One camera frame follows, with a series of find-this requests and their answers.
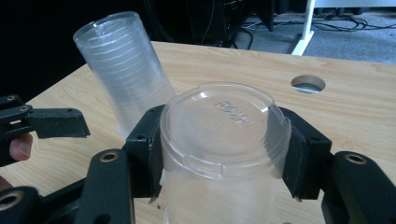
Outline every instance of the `screw hole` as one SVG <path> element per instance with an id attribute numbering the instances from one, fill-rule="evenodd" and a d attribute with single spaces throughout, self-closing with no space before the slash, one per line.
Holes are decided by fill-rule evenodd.
<path id="1" fill-rule="evenodd" d="M 102 162 L 111 162 L 119 158 L 119 154 L 117 152 L 107 152 L 100 157 L 100 161 Z"/>
<path id="2" fill-rule="evenodd" d="M 95 219 L 95 221 L 93 222 L 93 224 L 107 224 L 109 223 L 111 220 L 111 216 L 110 215 L 100 215 L 99 217 L 97 217 Z"/>
<path id="3" fill-rule="evenodd" d="M 19 203 L 23 198 L 23 191 L 13 191 L 0 198 L 0 211 L 5 211 Z"/>
<path id="4" fill-rule="evenodd" d="M 359 165 L 367 164 L 367 160 L 359 155 L 346 154 L 346 159 L 350 162 L 353 162 L 353 163 L 356 163 Z"/>
<path id="5" fill-rule="evenodd" d="M 20 111 L 25 111 L 25 110 L 27 110 L 27 106 L 26 106 L 26 105 L 24 105 L 24 106 L 22 106 L 22 107 L 20 108 Z"/>
<path id="6" fill-rule="evenodd" d="M 14 95 L 8 96 L 7 100 L 8 100 L 8 101 L 13 101 L 13 100 L 15 100 L 15 96 L 14 96 Z"/>

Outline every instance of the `plastic cup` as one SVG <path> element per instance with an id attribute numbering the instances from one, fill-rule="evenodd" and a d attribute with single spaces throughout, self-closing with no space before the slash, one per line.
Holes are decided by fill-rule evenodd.
<path id="1" fill-rule="evenodd" d="M 73 39 L 106 91 L 125 138 L 147 110 L 175 95 L 137 13 L 90 22 Z"/>
<path id="2" fill-rule="evenodd" d="M 268 223 L 290 120 L 272 97 L 236 83 L 175 96 L 161 116 L 164 223 Z"/>

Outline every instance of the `stack of plastic cups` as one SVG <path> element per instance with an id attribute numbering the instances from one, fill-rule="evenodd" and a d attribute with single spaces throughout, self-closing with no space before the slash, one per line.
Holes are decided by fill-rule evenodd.
<path id="1" fill-rule="evenodd" d="M 125 138 L 147 110 L 175 95 L 137 13 L 91 22 L 73 39 L 106 90 Z"/>

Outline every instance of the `dark background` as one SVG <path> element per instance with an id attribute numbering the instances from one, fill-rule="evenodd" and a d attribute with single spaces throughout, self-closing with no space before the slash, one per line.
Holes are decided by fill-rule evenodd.
<path id="1" fill-rule="evenodd" d="M 74 32 L 109 14 L 138 12 L 151 40 L 227 47 L 224 43 L 253 9 L 271 15 L 274 1 L 223 5 L 235 1 L 216 0 L 206 35 L 213 0 L 1 1 L 0 96 L 16 93 L 27 102 L 81 67 L 85 61 L 73 41 Z M 296 7 L 296 1 L 304 9 L 306 0 L 277 0 L 276 10 Z"/>

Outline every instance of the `hole in table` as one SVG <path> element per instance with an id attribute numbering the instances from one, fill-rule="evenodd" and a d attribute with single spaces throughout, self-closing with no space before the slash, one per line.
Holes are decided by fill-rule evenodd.
<path id="1" fill-rule="evenodd" d="M 302 75 L 295 77 L 291 81 L 291 86 L 303 93 L 318 93 L 323 91 L 326 87 L 326 83 L 320 77 L 314 75 Z"/>

